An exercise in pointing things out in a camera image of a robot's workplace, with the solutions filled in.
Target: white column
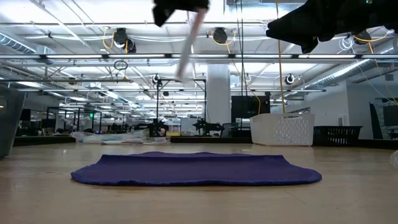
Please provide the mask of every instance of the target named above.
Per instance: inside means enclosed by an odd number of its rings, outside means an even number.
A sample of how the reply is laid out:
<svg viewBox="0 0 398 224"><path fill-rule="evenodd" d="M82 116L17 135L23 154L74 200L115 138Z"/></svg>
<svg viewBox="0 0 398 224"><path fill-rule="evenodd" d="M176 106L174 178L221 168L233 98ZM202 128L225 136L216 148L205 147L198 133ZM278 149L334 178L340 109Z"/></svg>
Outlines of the white column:
<svg viewBox="0 0 398 224"><path fill-rule="evenodd" d="M207 112L209 123L231 122L231 91L228 64L207 65Z"/></svg>

